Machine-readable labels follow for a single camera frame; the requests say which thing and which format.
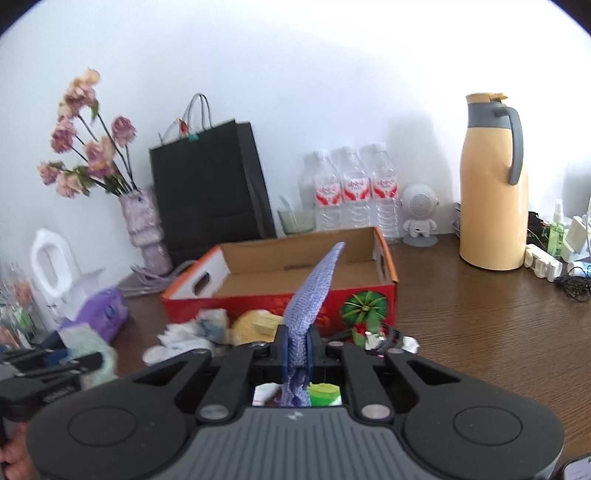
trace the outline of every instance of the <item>glass cup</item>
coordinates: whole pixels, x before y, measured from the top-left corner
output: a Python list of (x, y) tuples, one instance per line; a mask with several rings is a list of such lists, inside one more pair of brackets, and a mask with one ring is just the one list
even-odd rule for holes
[(293, 210), (278, 209), (279, 221), (286, 235), (310, 233), (316, 229), (316, 215), (313, 209), (296, 208)]

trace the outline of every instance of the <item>purple tissue box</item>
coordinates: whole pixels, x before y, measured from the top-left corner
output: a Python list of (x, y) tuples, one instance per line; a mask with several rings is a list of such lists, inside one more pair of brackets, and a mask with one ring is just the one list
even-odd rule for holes
[(120, 289), (107, 288), (86, 300), (76, 320), (66, 320), (60, 330), (87, 323), (105, 342), (110, 343), (128, 316), (129, 307)]

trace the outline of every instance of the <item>green container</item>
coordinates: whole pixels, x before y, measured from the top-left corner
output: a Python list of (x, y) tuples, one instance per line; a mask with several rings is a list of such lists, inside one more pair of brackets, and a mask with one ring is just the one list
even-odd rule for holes
[(313, 407), (328, 407), (340, 397), (340, 388), (329, 383), (311, 383), (308, 394)]

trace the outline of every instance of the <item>human hand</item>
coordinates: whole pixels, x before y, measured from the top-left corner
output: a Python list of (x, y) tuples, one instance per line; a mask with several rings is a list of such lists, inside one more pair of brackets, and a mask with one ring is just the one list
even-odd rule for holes
[(4, 476), (7, 480), (38, 480), (40, 478), (27, 451), (26, 433), (27, 424), (19, 423), (12, 438), (0, 449), (0, 462), (5, 463)]

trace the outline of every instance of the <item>vase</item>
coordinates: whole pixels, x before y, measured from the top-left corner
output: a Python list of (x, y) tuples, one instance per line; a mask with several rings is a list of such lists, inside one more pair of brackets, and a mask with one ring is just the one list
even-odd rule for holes
[(173, 269), (160, 227), (160, 214), (152, 186), (119, 197), (129, 240), (142, 252), (145, 267), (155, 275), (166, 275)]

